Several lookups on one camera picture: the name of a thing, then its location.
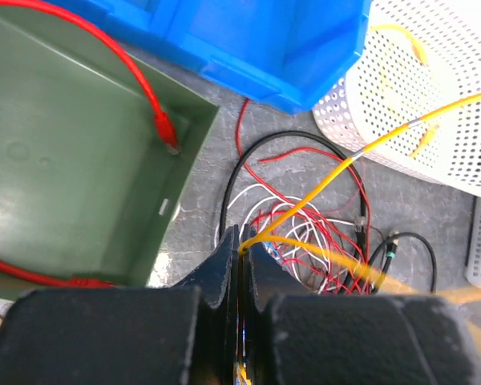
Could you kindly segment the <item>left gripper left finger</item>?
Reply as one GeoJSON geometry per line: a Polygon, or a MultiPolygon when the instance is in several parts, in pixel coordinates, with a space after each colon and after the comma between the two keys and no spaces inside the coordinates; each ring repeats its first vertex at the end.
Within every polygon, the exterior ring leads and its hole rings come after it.
{"type": "Polygon", "coordinates": [[[224,231],[212,254],[177,289],[196,287],[200,302],[195,311],[189,384],[234,384],[238,332],[238,252],[240,230],[224,231]]]}

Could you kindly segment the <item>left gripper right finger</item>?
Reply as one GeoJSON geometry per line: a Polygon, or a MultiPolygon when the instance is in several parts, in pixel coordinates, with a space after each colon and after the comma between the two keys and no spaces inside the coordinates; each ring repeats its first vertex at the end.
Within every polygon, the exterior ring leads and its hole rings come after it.
{"type": "Polygon", "coordinates": [[[305,287],[284,271],[261,243],[242,257],[242,300],[247,374],[254,384],[278,384],[276,310],[289,295],[305,287]]]}

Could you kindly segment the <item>green plastic tray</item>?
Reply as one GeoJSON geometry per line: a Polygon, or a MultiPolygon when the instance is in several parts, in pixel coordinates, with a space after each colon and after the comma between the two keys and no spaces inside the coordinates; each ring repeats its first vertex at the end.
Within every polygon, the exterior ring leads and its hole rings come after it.
{"type": "Polygon", "coordinates": [[[218,109],[146,63],[160,139],[126,66],[86,31],[0,6],[0,261],[56,278],[147,283],[218,109]]]}

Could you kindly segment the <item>blue divided plastic bin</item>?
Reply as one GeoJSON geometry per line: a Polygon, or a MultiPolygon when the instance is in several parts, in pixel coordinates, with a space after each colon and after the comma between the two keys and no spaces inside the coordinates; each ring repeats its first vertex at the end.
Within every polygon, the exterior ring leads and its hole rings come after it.
{"type": "Polygon", "coordinates": [[[112,37],[295,115],[362,55],[367,0],[71,0],[112,37]]]}

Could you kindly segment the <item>white perforated plastic basket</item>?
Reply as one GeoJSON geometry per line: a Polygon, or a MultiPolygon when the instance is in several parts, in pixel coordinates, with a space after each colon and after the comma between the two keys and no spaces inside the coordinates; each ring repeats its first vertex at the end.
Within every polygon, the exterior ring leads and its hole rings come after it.
{"type": "Polygon", "coordinates": [[[428,122],[420,117],[481,93],[481,1],[375,1],[361,58],[312,115],[335,144],[386,167],[481,197],[481,100],[428,122]]]}

